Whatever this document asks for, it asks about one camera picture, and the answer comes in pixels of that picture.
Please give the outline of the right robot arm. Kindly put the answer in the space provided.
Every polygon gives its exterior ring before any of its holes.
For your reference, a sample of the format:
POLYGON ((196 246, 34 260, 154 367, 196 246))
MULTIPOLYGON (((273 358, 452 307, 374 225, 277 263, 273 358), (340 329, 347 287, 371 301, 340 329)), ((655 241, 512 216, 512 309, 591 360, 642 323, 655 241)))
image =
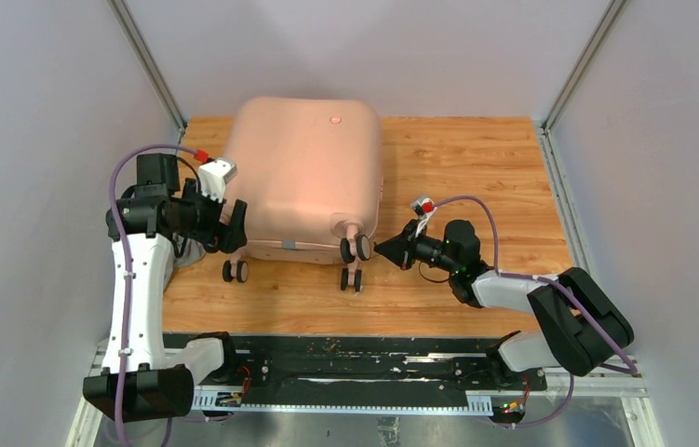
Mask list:
POLYGON ((634 375, 625 353, 635 338, 632 326, 597 282, 581 267, 556 275, 524 275, 497 270, 481 257, 475 227, 466 220, 447 224, 441 239, 410 221, 374 250, 407 270, 422 262, 448 273, 456 299, 476 308, 505 308, 536 318, 535 332, 514 331, 486 349, 490 383, 506 389, 523 372, 561 367, 575 376, 597 368, 634 375), (612 357, 623 362, 615 368, 612 357))

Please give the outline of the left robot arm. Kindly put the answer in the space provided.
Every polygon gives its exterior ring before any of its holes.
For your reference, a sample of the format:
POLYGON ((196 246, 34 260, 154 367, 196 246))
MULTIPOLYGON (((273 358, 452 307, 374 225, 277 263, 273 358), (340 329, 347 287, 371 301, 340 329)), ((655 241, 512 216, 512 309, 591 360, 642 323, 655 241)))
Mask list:
POLYGON ((111 196, 106 213, 114 253, 114 311, 101 371, 83 381, 83 395, 115 422, 185 416, 195 389, 207 377, 218 385, 239 373, 235 344, 227 332, 207 332, 167 358, 162 330, 164 289, 181 244, 207 252, 243 247, 246 202, 222 223, 234 162, 197 155, 191 178, 179 177, 181 157, 152 153, 136 158, 136 182, 111 196))

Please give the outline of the pink suitcase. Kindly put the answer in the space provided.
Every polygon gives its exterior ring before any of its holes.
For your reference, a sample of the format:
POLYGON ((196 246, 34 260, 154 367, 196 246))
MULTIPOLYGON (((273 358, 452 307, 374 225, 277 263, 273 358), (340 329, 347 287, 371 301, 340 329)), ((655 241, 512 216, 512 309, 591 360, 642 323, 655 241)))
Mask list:
POLYGON ((238 168, 226 198, 246 202, 248 239, 223 263, 224 281, 246 281, 249 258, 341 264, 340 289, 361 291, 383 196, 383 131, 372 107, 257 97, 235 115, 222 155, 238 168))

